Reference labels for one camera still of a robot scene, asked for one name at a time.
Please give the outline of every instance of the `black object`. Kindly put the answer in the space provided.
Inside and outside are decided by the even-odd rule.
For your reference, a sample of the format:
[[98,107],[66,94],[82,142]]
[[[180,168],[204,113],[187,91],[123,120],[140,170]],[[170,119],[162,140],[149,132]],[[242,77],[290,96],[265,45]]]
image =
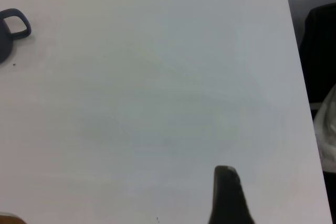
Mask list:
[[312,9],[300,59],[310,103],[322,102],[336,83],[336,4]]
[[[26,29],[12,34],[4,21],[5,18],[12,16],[19,17],[25,24]],[[13,40],[28,37],[32,32],[31,30],[32,29],[27,18],[19,10],[7,9],[0,12],[0,63],[4,62],[11,54],[10,52],[12,52]]]
[[241,186],[233,167],[215,168],[213,209],[209,224],[254,224]]
[[336,174],[323,172],[323,176],[328,195],[332,223],[336,223]]

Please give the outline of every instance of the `plastic handle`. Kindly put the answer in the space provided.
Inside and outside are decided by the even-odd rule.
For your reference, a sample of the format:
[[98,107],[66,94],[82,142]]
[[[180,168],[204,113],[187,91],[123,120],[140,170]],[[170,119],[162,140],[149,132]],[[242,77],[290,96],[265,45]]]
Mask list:
[[25,24],[26,29],[23,31],[19,31],[17,33],[13,33],[12,39],[16,40],[16,39],[23,39],[23,38],[28,37],[32,33],[31,31],[32,29],[30,27],[29,21],[27,20],[27,18],[22,12],[20,12],[18,9],[7,9],[7,10],[3,10],[0,12],[0,20],[3,20],[8,17],[13,17],[13,16],[19,17]]
[[254,224],[236,170],[215,168],[213,209],[209,224]]

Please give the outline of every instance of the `table surface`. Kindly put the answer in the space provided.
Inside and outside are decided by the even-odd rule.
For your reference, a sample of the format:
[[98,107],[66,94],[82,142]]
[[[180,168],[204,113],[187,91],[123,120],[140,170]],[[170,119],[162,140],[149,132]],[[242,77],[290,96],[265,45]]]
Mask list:
[[33,33],[0,66],[0,211],[207,223],[232,165],[257,224],[331,223],[287,0],[7,8]]

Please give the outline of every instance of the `white cloth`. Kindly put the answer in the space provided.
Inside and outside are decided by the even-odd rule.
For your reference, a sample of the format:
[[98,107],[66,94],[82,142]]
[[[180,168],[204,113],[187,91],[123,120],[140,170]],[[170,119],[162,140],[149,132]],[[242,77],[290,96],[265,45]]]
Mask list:
[[336,85],[330,90],[314,119],[314,130],[322,169],[336,173]]

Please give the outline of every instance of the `black handle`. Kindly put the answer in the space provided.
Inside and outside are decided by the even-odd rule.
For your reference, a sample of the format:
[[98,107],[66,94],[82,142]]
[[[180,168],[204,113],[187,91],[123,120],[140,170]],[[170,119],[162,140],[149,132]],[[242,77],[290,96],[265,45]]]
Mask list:
[[254,224],[236,170],[215,168],[213,209],[209,224]]
[[22,12],[20,12],[18,9],[7,9],[7,10],[3,10],[0,12],[0,20],[3,20],[8,17],[12,17],[12,16],[19,17],[26,26],[25,30],[19,31],[17,33],[13,33],[12,39],[15,40],[15,39],[23,39],[23,38],[28,37],[32,33],[31,31],[32,29],[30,27],[29,21],[27,20],[25,15],[23,15]]

